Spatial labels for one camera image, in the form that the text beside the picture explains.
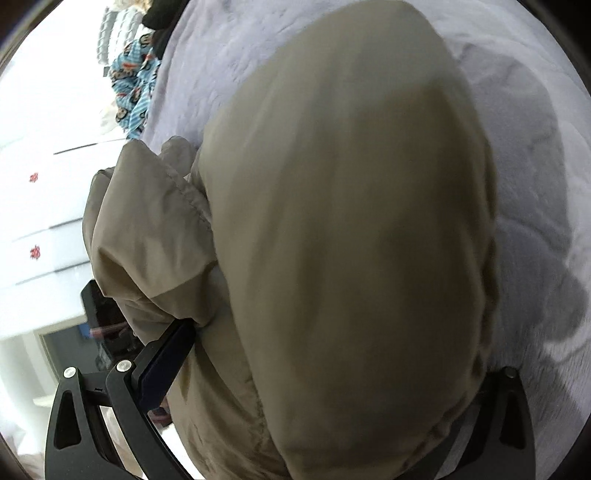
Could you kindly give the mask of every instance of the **black fabric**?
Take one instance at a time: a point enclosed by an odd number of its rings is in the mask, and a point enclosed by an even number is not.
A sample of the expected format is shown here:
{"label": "black fabric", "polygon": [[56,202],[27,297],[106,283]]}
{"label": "black fabric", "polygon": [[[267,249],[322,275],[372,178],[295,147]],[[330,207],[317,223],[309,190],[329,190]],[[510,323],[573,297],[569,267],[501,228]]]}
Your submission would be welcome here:
{"label": "black fabric", "polygon": [[170,35],[172,35],[174,27],[177,26],[188,3],[189,0],[154,0],[144,15],[143,25],[154,30],[152,47],[159,60],[162,60]]}
{"label": "black fabric", "polygon": [[154,0],[142,23],[152,30],[163,30],[172,23],[183,0]]}

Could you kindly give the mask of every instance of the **blue patterned fabric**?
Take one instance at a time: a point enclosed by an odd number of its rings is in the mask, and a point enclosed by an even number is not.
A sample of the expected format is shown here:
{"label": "blue patterned fabric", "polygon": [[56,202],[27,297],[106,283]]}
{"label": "blue patterned fabric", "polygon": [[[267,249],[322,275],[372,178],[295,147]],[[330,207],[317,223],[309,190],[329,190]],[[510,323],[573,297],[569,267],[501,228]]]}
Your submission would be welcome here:
{"label": "blue patterned fabric", "polygon": [[128,139],[139,138],[144,131],[159,66],[151,33],[127,45],[111,65],[109,77],[118,107],[115,120]]}

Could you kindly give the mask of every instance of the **black plastic mount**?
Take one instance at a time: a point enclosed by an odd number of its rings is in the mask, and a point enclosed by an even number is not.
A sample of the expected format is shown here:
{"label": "black plastic mount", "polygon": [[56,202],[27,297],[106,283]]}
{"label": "black plastic mount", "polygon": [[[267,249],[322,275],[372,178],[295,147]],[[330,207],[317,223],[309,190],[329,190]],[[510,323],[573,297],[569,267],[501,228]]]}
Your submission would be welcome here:
{"label": "black plastic mount", "polygon": [[[535,480],[534,429],[517,370],[487,374],[473,403],[480,410],[470,440],[456,470],[441,480]],[[433,480],[464,420],[457,419],[445,440],[398,480]]]}
{"label": "black plastic mount", "polygon": [[[135,363],[110,372],[70,371],[60,381],[46,446],[47,480],[135,480],[123,469],[100,412],[111,406],[140,467],[149,480],[190,480],[147,412],[160,405],[196,335],[192,320],[175,320],[149,343]],[[516,369],[488,374],[474,400],[478,419],[456,470],[445,480],[535,480],[534,435]],[[464,421],[399,480],[433,480]]]}
{"label": "black plastic mount", "polygon": [[195,323],[175,320],[135,359],[110,372],[61,379],[46,444],[47,480],[135,480],[123,469],[100,411],[113,407],[117,422],[150,480],[192,480],[170,452],[147,412],[163,401],[194,346]]}

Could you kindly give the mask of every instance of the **metal screw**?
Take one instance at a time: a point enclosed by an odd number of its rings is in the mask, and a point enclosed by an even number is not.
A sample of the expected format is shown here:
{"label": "metal screw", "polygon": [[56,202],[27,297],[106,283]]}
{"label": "metal screw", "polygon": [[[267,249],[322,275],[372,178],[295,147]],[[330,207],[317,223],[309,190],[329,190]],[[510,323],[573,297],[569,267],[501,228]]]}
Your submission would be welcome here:
{"label": "metal screw", "polygon": [[505,375],[509,378],[515,378],[517,376],[517,370],[512,367],[505,368]]}
{"label": "metal screw", "polygon": [[122,360],[121,362],[119,362],[117,364],[117,371],[118,372],[127,372],[127,370],[129,370],[132,366],[133,366],[133,363],[131,363],[131,360]]}
{"label": "metal screw", "polygon": [[76,367],[68,367],[64,370],[64,377],[72,378],[74,375],[76,375]]}

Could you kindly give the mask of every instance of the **lavender fleece blanket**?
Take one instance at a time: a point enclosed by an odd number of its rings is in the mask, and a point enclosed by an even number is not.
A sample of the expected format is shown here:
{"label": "lavender fleece blanket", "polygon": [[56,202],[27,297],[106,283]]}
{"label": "lavender fleece blanket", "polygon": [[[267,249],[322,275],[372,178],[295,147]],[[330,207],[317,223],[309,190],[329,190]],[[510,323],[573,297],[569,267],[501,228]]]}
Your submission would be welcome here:
{"label": "lavender fleece blanket", "polygon": [[[191,0],[165,52],[143,140],[200,144],[257,66],[354,0]],[[502,301],[491,368],[519,368],[547,479],[591,413],[591,99],[516,0],[407,0],[472,88],[498,168]],[[440,476],[453,469],[460,435]]]}

